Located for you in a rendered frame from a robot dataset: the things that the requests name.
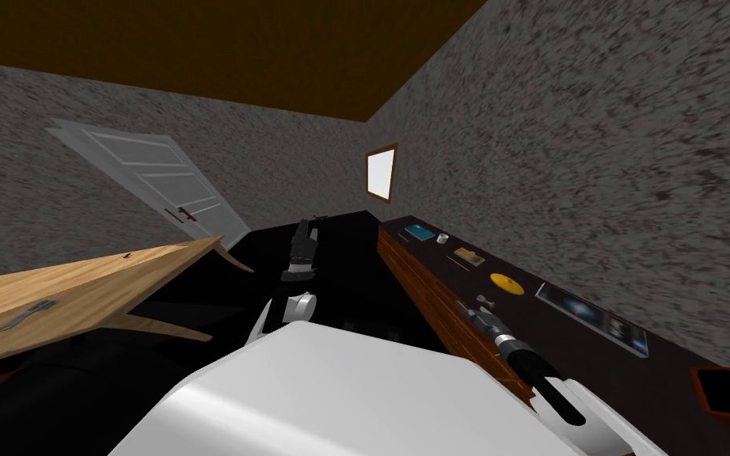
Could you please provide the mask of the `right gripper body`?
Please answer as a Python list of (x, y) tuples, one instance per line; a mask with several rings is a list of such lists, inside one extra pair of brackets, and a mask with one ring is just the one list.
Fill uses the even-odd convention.
[(467, 319), (488, 338), (495, 340), (502, 335), (502, 321), (492, 313), (466, 309)]

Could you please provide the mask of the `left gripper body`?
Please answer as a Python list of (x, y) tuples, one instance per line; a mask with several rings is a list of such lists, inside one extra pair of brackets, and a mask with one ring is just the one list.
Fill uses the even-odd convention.
[(318, 229), (302, 219), (291, 239), (289, 269), (310, 269), (318, 246)]

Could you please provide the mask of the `yellow plate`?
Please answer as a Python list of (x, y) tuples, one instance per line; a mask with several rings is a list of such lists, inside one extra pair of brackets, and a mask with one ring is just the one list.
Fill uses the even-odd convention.
[(492, 273), (489, 278), (495, 286), (511, 295), (520, 296), (525, 294), (523, 287), (507, 275)]

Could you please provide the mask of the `dark laptop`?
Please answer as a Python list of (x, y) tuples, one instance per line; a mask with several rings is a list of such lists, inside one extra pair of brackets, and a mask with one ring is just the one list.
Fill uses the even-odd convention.
[(641, 358), (648, 358), (646, 332), (603, 308), (553, 284), (543, 283), (535, 296)]

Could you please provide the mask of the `brown framed window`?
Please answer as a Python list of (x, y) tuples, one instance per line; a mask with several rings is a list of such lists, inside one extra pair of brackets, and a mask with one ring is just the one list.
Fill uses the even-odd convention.
[(366, 192), (386, 203), (391, 199), (397, 148), (392, 143), (366, 154)]

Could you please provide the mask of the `dark desk with brown front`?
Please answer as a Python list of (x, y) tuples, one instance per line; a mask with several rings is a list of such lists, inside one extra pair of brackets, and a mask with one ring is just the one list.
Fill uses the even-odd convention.
[[(490, 341), (456, 306), (456, 301), (478, 305), (476, 297), (484, 295), (515, 336), (563, 376), (602, 398), (668, 456), (730, 456), (730, 428), (703, 411), (690, 377), (691, 368), (710, 367), (710, 361), (654, 333), (647, 335), (648, 358), (638, 357), (537, 298), (538, 276), (490, 255), (475, 267), (454, 254), (466, 247), (464, 241), (420, 241), (405, 231), (413, 224), (412, 217), (381, 223), (377, 251), (449, 353), (475, 362), (513, 393), (526, 395)], [(509, 276), (525, 294), (501, 290), (490, 280), (492, 273)]]

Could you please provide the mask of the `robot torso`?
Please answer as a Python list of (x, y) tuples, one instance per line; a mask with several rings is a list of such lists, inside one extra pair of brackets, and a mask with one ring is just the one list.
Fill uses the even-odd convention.
[(477, 364), (297, 321), (189, 375), (109, 456), (586, 456)]

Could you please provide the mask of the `white panel door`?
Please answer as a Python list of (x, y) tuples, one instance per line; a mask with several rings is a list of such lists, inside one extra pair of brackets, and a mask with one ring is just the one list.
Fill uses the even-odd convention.
[[(56, 120), (47, 131), (192, 238), (220, 237), (230, 249), (250, 229), (168, 135), (117, 131)], [(184, 207), (181, 224), (163, 208)]]

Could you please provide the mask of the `light wooden table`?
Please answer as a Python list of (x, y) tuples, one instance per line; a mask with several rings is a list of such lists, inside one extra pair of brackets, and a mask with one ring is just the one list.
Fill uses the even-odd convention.
[(59, 300), (50, 309), (0, 332), (0, 359), (94, 329), (210, 340), (205, 333), (130, 313), (210, 251), (249, 270), (222, 247), (220, 237), (209, 237), (0, 275), (0, 327), (40, 300)]

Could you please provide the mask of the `grey fork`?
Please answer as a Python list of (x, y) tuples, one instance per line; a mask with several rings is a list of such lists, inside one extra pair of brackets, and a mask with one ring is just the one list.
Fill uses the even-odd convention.
[(7, 324), (0, 327), (0, 333), (12, 329), (22, 323), (23, 320), (30, 317), (31, 315), (38, 313), (40, 311), (44, 311), (47, 309), (50, 309), (54, 305), (58, 304), (59, 300), (40, 300), (37, 303), (30, 306), (28, 309), (26, 309), (24, 312), (16, 316), (12, 321), (9, 321)]

